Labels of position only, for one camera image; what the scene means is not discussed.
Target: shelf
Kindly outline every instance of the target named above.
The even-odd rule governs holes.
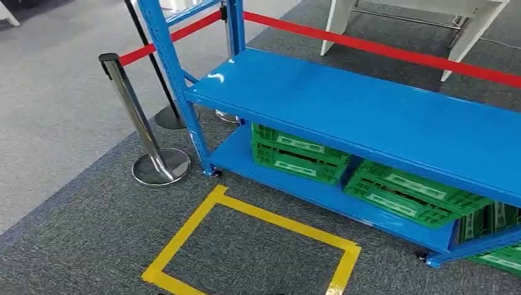
[[[187,99],[521,207],[521,114],[247,49]]]
[[[345,195],[339,186],[256,165],[250,141],[250,126],[239,127],[212,153],[211,163],[431,250],[447,251],[453,222],[439,229],[430,229]]]

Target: stanchion post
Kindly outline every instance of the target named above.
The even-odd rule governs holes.
[[[228,21],[228,9],[226,7],[226,2],[221,2],[221,19],[224,21],[224,30],[226,33],[226,48],[228,48],[228,56],[232,57],[234,56],[232,51],[232,39],[230,38],[230,23]],[[233,125],[239,125],[241,122],[241,119],[235,115],[228,114],[226,112],[222,112],[218,109],[215,110],[215,115],[221,120],[223,120],[226,123],[233,124]]]
[[[132,22],[136,27],[141,42],[143,42],[143,45],[147,46],[149,44],[149,41],[146,37],[143,27],[141,26],[141,22],[139,21],[138,14],[136,13],[136,9],[134,8],[132,1],[125,0],[125,5],[127,6],[128,13],[130,14],[130,18],[132,18]],[[170,93],[170,90],[168,89],[165,78],[163,77],[163,74],[159,69],[159,65],[157,64],[157,60],[155,59],[154,54],[149,54],[149,58],[150,62],[152,63],[152,67],[154,67],[157,79],[161,83],[161,88],[163,88],[163,92],[165,92],[165,96],[170,104],[170,107],[165,107],[155,115],[155,122],[157,123],[157,125],[166,129],[176,130],[186,128],[186,124],[184,123],[184,120],[179,114],[176,103],[172,97],[172,94]]]
[[[99,60],[111,80],[132,123],[141,137],[147,151],[132,168],[136,180],[145,186],[160,187],[180,180],[188,171],[190,159],[178,149],[160,149],[147,118],[138,101],[130,80],[119,62],[116,53],[104,53]]]

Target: stanchion top cap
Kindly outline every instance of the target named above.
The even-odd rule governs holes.
[[[114,60],[118,60],[119,59],[119,55],[117,53],[104,53],[104,54],[100,54],[98,59],[101,62],[104,62],[104,61],[114,61]]]

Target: floor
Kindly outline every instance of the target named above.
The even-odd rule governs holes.
[[[139,46],[139,40],[128,29],[131,23],[124,6],[116,2],[104,5],[101,1],[64,2],[22,20],[25,25],[19,29],[25,28],[25,34],[14,33],[19,29],[0,31],[2,37],[8,38],[1,38],[0,42],[0,52],[8,56],[2,59],[0,71],[0,88],[7,89],[8,97],[0,118],[10,122],[2,122],[0,127],[1,136],[5,136],[0,141],[2,163],[7,163],[7,168],[2,169],[0,194],[7,200],[1,200],[0,212],[5,229],[14,224],[0,235],[0,293],[161,292],[139,276],[212,188],[222,183],[229,187],[227,194],[233,198],[360,244],[362,252],[344,294],[517,294],[521,280],[508,273],[467,261],[444,265],[441,270],[427,268],[412,255],[418,249],[415,245],[231,173],[225,173],[222,179],[208,179],[200,174],[196,161],[188,177],[173,187],[139,186],[130,178],[129,167],[143,152],[142,147],[136,134],[126,137],[131,132],[128,119],[94,59],[101,52],[131,50]],[[251,10],[276,16],[266,2],[258,5],[265,10]],[[486,37],[520,45],[520,38],[514,35],[520,21],[516,14],[519,5],[512,2]],[[322,27],[328,7],[326,0],[306,0],[284,18]],[[116,17],[126,23],[114,22]],[[102,26],[104,22],[111,25]],[[450,33],[443,29],[366,15],[355,16],[351,23],[347,32],[350,35],[437,55],[446,54],[441,42],[450,38]],[[44,37],[58,26],[64,28],[63,34]],[[222,32],[217,24],[208,29],[210,35],[214,30],[215,38],[217,32]],[[261,29],[253,26],[249,33]],[[179,43],[183,62],[196,76],[225,57],[222,41],[197,47],[188,43],[202,37],[194,35]],[[319,41],[274,29],[264,31],[250,45],[521,110],[521,92],[509,87],[457,75],[441,85],[436,80],[441,71],[337,45],[328,56],[320,58]],[[221,53],[214,52],[214,47],[220,47]],[[205,59],[196,60],[194,54],[203,52]],[[56,62],[57,56],[62,63]],[[519,50],[488,41],[478,42],[466,61],[521,74]],[[78,74],[71,74],[74,63],[82,69]],[[147,113],[161,109],[165,100],[149,64],[135,64],[128,72]],[[22,74],[13,73],[23,73],[27,79],[15,79]],[[85,99],[95,101],[87,103]],[[212,146],[233,130],[207,109],[202,110],[200,121]],[[185,130],[154,127],[154,132],[162,146],[181,148],[196,159]],[[20,157],[29,151],[30,158]],[[89,166],[89,159],[96,161]],[[217,207],[165,271],[206,294],[317,294],[324,293],[339,259],[337,249]]]
[[[298,1],[245,5],[280,17]],[[97,58],[142,46],[120,0],[46,0],[13,13],[20,27],[0,20],[0,233],[133,131]],[[262,30],[249,24],[246,35]],[[192,74],[206,74],[227,55],[222,25],[179,41],[178,49]],[[127,71],[149,116],[166,106],[150,61]]]

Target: yellow floor tape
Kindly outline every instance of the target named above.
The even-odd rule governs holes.
[[[181,227],[177,234],[168,242],[166,247],[159,253],[149,267],[143,272],[141,277],[144,281],[155,284],[176,295],[205,295],[203,292],[165,274],[163,269],[172,260],[176,252],[181,248],[182,244],[190,237],[190,234],[203,221],[205,216],[210,212],[215,204],[225,205],[244,214],[254,216],[263,221],[275,224],[285,229],[292,230],[301,235],[314,238],[315,240],[327,243],[331,246],[344,250],[344,254],[337,266],[335,274],[329,284],[326,295],[342,295],[347,285],[349,276],[353,271],[355,262],[360,253],[360,247],[356,243],[344,238],[332,235],[323,230],[315,229],[289,218],[271,213],[264,209],[252,206],[248,203],[230,198],[224,195],[227,187],[217,185],[207,198],[194,211],[192,216]]]

